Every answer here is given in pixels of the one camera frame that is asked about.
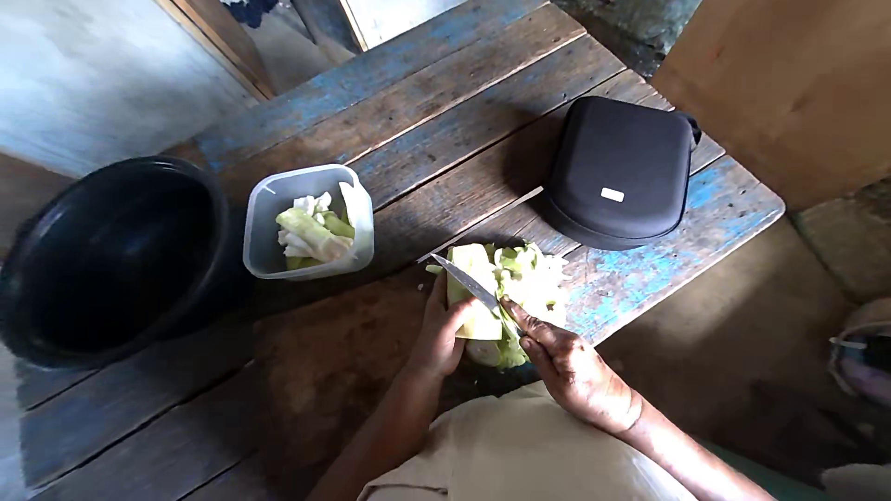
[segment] shredded cabbage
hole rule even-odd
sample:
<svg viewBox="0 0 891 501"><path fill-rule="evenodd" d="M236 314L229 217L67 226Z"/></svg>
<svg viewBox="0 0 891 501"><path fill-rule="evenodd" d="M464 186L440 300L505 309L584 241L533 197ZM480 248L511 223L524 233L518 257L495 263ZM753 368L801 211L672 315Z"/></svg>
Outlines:
<svg viewBox="0 0 891 501"><path fill-rule="evenodd" d="M341 191L347 188L352 186L340 183ZM284 247L286 269L318 266L340 259L349 251L356 230L350 225L346 210L338 218L330 207L331 194L325 192L319 197L294 199L292 208L276 216L275 222L282 227L278 242Z"/></svg>
<svg viewBox="0 0 891 501"><path fill-rule="evenodd" d="M472 243L470 245L453 247L448 251L448 258L464 273L479 282L487 291L495 294L498 282L493 274L494 267L489 262L486 249L482 245ZM448 276L446 290L449 304L454 304L473 296L470 291L451 275ZM475 311L470 315L470 319L458 329L458 333L455 336L469 340L500 340L502 337L502 323L497 312L489 311L482 303L477 303L474 308Z"/></svg>
<svg viewBox="0 0 891 501"><path fill-rule="evenodd" d="M566 325L568 298L560 287L560 283L569 278L563 274L563 266L567 264L565 259L545 255L533 242L503 249L496 249L491 243L485 247L478 243L461 245L449 249L449 259L493 292L496 298L507 296L529 315L560 327ZM442 268L430 265L427 271L439 274ZM449 304L470 296L470 292L451 276L448 291ZM529 361L526 351L519 345L516 324L503 308L489 312L482 307L462 329L458 337L474 340L467 342L465 351L478 364L508 369Z"/></svg>

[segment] wooden table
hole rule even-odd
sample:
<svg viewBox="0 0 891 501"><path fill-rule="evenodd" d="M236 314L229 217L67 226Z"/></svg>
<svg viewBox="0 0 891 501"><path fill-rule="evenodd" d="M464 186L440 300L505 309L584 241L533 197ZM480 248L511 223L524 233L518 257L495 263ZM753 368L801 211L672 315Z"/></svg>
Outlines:
<svg viewBox="0 0 891 501"><path fill-rule="evenodd" d="M374 261L312 283L264 282L247 319L97 372L20 365L37 499L298 497L411 347L432 280L414 261L456 235L525 238L565 256L569 325L599 342L783 213L704 137L683 222L661 242L596 251L556 233L537 198L515 202L542 182L580 95L672 108L557 7L471 1L174 148L240 201L274 172L350 165L373 199ZM463 364L443 407L530 377Z"/></svg>

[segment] clear plastic container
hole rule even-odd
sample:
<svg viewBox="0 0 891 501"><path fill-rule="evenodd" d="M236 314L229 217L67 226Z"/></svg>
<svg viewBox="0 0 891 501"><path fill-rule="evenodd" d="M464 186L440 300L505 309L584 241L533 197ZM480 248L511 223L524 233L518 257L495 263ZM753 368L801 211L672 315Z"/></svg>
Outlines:
<svg viewBox="0 0 891 501"><path fill-rule="evenodd" d="M278 243L275 216L291 208L295 198L331 194L331 210L343 214L347 207L339 183L352 185L357 193L349 206L350 223L356 229L353 246L340 259L314 267L288 271L284 248ZM342 275L367 267L374 256L374 211L372 197L359 183L355 171L339 164L320 165L282 172L257 183L248 200L248 219L244 227L244 266L259 278L312 280Z"/></svg>

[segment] black case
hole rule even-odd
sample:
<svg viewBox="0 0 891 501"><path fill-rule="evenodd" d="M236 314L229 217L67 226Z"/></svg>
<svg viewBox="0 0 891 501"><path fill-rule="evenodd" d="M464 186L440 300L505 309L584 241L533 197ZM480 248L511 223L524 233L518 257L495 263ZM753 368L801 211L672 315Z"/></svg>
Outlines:
<svg viewBox="0 0 891 501"><path fill-rule="evenodd" d="M654 242L681 223L700 136L696 122L677 111L576 99L544 186L544 219L597 249Z"/></svg>

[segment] white label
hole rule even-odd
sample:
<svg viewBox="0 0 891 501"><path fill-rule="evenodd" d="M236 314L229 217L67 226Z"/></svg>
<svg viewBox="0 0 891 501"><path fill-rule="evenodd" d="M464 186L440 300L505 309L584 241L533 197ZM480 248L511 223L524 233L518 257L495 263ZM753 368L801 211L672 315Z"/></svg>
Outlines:
<svg viewBox="0 0 891 501"><path fill-rule="evenodd" d="M601 190L601 197L608 198L614 201L622 201L625 199L625 194L619 192L618 190L613 190L604 186L604 188Z"/></svg>

